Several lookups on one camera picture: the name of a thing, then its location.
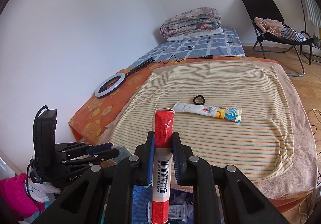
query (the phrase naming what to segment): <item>folded quilt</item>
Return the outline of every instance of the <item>folded quilt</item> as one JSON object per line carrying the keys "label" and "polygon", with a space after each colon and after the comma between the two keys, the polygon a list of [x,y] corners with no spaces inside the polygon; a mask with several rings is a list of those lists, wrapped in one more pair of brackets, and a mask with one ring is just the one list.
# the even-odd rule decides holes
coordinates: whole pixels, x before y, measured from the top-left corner
{"label": "folded quilt", "polygon": [[200,7],[175,15],[160,27],[164,38],[188,34],[195,30],[211,31],[221,26],[219,12],[211,7]]}
{"label": "folded quilt", "polygon": [[293,42],[304,42],[306,40],[303,34],[294,31],[291,27],[285,26],[282,22],[258,17],[255,17],[254,21],[263,33],[269,32],[276,37]]}

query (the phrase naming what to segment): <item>barcode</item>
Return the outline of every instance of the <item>barcode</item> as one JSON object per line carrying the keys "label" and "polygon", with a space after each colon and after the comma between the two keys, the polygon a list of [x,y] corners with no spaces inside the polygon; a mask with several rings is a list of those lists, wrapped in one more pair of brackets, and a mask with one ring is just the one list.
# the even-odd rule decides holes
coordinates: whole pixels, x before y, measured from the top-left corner
{"label": "barcode", "polygon": [[169,169],[169,161],[161,161],[160,163],[160,193],[167,192],[167,179],[168,179],[168,169]]}

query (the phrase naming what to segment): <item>white pillow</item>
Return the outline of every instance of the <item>white pillow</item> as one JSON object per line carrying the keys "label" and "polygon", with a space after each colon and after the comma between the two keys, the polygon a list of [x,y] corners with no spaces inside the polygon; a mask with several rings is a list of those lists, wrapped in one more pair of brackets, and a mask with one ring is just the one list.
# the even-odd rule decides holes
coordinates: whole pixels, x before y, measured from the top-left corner
{"label": "white pillow", "polygon": [[216,28],[215,30],[212,31],[196,31],[192,32],[190,34],[186,35],[177,35],[177,36],[172,36],[167,38],[168,42],[173,42],[173,41],[178,41],[178,40],[183,40],[183,39],[188,39],[188,38],[193,38],[193,37],[199,37],[199,36],[211,36],[211,35],[220,35],[223,34],[222,27]]}

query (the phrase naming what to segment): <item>white tube package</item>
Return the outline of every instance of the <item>white tube package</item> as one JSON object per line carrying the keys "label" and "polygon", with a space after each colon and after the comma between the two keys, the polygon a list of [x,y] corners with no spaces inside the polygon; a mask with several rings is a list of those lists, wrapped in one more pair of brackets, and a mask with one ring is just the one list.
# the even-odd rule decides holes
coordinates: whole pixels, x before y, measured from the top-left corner
{"label": "white tube package", "polygon": [[215,118],[221,118],[236,123],[241,122],[242,109],[229,107],[211,107],[206,105],[195,105],[177,102],[173,110],[175,112],[190,112]]}

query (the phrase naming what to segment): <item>metal screw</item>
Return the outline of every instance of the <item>metal screw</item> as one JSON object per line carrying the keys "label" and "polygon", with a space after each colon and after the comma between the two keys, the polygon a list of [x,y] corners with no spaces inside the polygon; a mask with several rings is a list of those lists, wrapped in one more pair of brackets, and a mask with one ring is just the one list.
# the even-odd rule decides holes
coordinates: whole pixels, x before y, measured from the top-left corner
{"label": "metal screw", "polygon": [[101,169],[100,165],[97,165],[97,164],[91,167],[91,171],[93,172],[98,172],[100,171],[100,169]]}
{"label": "metal screw", "polygon": [[139,157],[137,155],[130,155],[129,156],[129,160],[130,161],[138,161],[139,160]]}
{"label": "metal screw", "polygon": [[229,172],[235,172],[235,171],[236,171],[236,168],[235,168],[234,165],[228,165],[228,166],[226,167],[226,169],[227,169]]}
{"label": "metal screw", "polygon": [[192,161],[192,162],[198,162],[199,159],[200,158],[195,156],[195,155],[189,157],[189,160]]}

